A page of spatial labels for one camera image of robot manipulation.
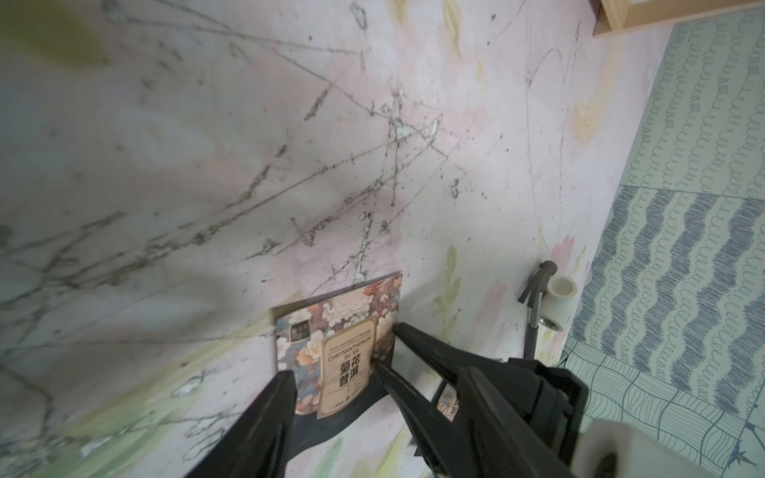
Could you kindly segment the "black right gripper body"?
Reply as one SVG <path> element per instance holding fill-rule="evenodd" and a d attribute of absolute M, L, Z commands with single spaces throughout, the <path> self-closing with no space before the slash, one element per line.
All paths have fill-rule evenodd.
<path fill-rule="evenodd" d="M 589 388 L 565 368 L 510 358 L 508 402 L 534 433 L 570 465 L 585 413 Z"/>

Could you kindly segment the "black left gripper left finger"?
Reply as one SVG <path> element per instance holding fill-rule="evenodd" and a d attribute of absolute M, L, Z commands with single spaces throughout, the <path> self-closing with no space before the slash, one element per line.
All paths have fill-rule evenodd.
<path fill-rule="evenodd" d="M 289 461 L 296 401 L 294 372 L 277 372 L 186 477 L 283 477 Z"/>

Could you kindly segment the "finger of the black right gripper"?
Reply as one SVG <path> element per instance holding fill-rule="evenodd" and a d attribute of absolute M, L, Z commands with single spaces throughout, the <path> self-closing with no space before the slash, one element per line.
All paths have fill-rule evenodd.
<path fill-rule="evenodd" d="M 442 477 L 473 477 L 475 460 L 465 433 L 395 370 L 379 360 L 372 361 L 372 369 L 398 406 L 430 470 Z"/>
<path fill-rule="evenodd" d="M 520 410 L 517 402 L 517 386 L 520 378 L 519 358 L 509 358 L 502 362 L 502 360 L 478 356 L 454 348 L 406 323 L 396 324 L 392 330 L 398 339 L 435 370 L 455 391 L 457 391 L 459 371 L 462 368 L 477 368 L 512 408 L 516 411 Z M 448 410 L 462 412 L 463 409 L 463 398 L 456 392 L 454 402 Z"/>

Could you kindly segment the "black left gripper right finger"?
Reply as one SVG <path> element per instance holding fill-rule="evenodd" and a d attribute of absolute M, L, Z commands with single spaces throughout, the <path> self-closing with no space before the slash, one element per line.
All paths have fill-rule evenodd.
<path fill-rule="evenodd" d="M 570 477 L 567 465 L 532 431 L 477 368 L 458 373 L 463 438 L 457 477 Z"/>

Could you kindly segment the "black tea bag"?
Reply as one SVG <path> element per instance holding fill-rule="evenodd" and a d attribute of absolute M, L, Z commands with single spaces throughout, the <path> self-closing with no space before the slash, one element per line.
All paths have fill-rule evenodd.
<path fill-rule="evenodd" d="M 456 390 L 448 383 L 442 382 L 433 400 L 437 410 L 449 421 L 454 421 L 458 413 L 458 397 Z"/>
<path fill-rule="evenodd" d="M 402 273 L 270 310 L 277 370 L 294 374 L 290 456 L 342 433 L 385 395 L 372 362 L 392 362 Z"/>

